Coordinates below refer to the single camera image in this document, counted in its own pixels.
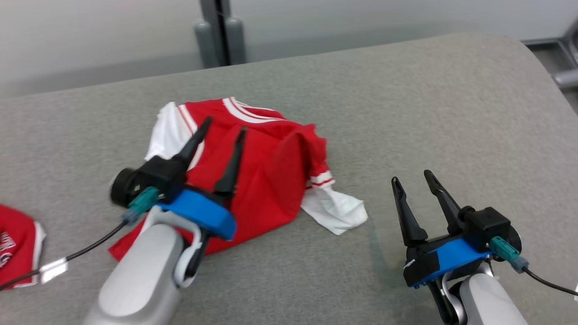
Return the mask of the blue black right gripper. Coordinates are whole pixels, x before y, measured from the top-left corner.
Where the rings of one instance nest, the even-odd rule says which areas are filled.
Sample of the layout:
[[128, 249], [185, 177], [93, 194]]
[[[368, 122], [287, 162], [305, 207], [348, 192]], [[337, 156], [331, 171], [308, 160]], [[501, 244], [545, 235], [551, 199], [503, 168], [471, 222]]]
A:
[[[448, 223], [462, 223], [460, 207], [429, 169], [424, 177], [431, 193], [438, 199]], [[409, 288], [426, 286], [430, 289], [442, 321], [446, 325], [465, 325], [465, 308], [452, 294], [448, 282], [471, 275], [486, 260], [489, 249], [477, 251], [461, 236], [445, 236], [428, 242], [427, 232], [419, 226], [409, 204], [407, 194], [397, 177], [392, 178], [403, 244], [406, 246], [406, 264], [403, 278]]]

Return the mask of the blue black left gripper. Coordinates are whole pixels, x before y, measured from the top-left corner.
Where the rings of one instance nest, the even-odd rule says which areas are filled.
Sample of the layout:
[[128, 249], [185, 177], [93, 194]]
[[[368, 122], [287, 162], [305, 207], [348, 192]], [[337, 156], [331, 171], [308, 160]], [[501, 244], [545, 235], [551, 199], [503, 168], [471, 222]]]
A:
[[[200, 162], [207, 135], [213, 117], [207, 117], [184, 144], [180, 152], [172, 157], [179, 171], [187, 173]], [[215, 183], [213, 193], [223, 200], [231, 200], [237, 190], [237, 180], [242, 163], [247, 128], [242, 127], [233, 144], [233, 154], [222, 174]], [[237, 222], [231, 212], [223, 205], [206, 195], [192, 190], [184, 190], [171, 203], [160, 203], [162, 210], [171, 212], [185, 223], [176, 227], [188, 229], [194, 233], [193, 243], [181, 255], [175, 269], [175, 276], [196, 276], [210, 239], [233, 240], [237, 232]]]

